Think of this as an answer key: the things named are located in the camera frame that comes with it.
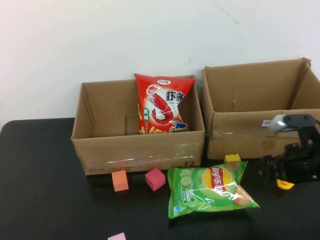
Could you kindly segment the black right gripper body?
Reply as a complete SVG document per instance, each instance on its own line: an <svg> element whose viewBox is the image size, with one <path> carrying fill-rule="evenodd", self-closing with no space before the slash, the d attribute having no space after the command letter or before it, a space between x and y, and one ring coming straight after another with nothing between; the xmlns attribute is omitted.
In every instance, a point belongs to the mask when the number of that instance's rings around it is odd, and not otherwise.
<svg viewBox="0 0 320 240"><path fill-rule="evenodd" d="M314 126L300 127L300 143L285 146L282 179L290 183L320 180L320 133Z"/></svg>

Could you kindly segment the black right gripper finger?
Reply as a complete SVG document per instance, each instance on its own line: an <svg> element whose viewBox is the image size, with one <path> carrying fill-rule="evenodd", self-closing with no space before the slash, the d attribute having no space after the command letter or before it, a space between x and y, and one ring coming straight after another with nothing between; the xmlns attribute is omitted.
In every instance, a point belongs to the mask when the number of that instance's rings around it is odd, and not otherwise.
<svg viewBox="0 0 320 240"><path fill-rule="evenodd" d="M258 177L265 186L277 186L275 172L268 167L259 167L257 169Z"/></svg>
<svg viewBox="0 0 320 240"><path fill-rule="evenodd" d="M285 158L283 154L272 156L272 155L265 155L260 159L259 162L259 169L269 169L273 168L275 170L284 170L285 169Z"/></svg>

